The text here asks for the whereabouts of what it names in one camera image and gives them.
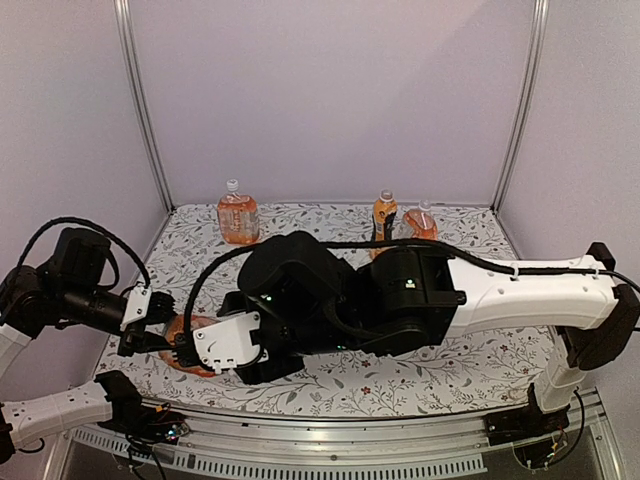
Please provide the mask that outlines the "orange tea bottle front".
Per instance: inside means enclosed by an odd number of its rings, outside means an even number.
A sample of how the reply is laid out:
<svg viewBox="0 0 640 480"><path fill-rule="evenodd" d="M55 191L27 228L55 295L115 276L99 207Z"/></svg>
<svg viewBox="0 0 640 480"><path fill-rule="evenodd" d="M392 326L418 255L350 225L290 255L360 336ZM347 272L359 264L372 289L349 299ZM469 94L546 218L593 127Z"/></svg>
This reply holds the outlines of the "orange tea bottle front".
<svg viewBox="0 0 640 480"><path fill-rule="evenodd" d="M197 329L216 323L216 319L192 316L190 329L186 331L184 316L182 314L175 315L162 330L162 336L168 342L171 349L161 351L159 358L174 370L196 375L201 378L216 377L214 371L207 370L200 363L200 357L193 339L193 334Z"/></svg>

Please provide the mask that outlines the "milk tea bottle dark label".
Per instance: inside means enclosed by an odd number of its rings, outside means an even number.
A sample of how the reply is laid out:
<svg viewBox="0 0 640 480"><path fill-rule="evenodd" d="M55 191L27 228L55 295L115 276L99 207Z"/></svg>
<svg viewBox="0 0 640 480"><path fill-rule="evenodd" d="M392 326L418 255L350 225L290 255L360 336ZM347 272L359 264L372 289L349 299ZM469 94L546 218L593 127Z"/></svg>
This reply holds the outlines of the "milk tea bottle dark label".
<svg viewBox="0 0 640 480"><path fill-rule="evenodd" d="M375 201L372 210L372 235L373 242L382 242L392 239L393 224L397 214L397 202L390 189L383 189Z"/></svg>

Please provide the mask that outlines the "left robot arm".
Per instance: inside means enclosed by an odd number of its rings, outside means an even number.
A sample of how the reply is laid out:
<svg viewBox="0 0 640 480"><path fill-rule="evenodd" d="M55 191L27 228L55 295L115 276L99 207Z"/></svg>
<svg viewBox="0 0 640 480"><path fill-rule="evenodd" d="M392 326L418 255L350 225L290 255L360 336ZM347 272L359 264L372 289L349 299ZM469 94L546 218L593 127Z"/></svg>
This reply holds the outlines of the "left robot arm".
<svg viewBox="0 0 640 480"><path fill-rule="evenodd" d="M171 295L155 292L139 255L122 239L87 219L59 217L29 239L1 283L1 368L47 327L83 325L118 339L117 353L171 350L151 332L176 312ZM168 405L144 405L132 381L118 370L66 392L1 406L1 460L26 446L85 424L98 424L136 444L174 444L183 415Z"/></svg>

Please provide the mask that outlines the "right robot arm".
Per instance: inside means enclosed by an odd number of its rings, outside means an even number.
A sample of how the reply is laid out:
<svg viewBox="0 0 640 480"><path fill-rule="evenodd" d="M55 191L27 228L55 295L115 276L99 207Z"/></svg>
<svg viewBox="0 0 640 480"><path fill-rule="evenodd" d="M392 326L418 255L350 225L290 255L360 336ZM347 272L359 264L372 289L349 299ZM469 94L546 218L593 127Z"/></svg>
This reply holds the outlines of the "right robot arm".
<svg viewBox="0 0 640 480"><path fill-rule="evenodd" d="M508 327L549 326L554 350L527 391L517 427L537 436L584 375L616 359L639 321L639 288L604 244L564 262L500 263L449 244L380 242L355 268L342 242L304 231L238 249L245 261L216 323L196 327L188 302L174 356L183 367L232 370L248 384L341 350L398 356L445 339Z"/></svg>

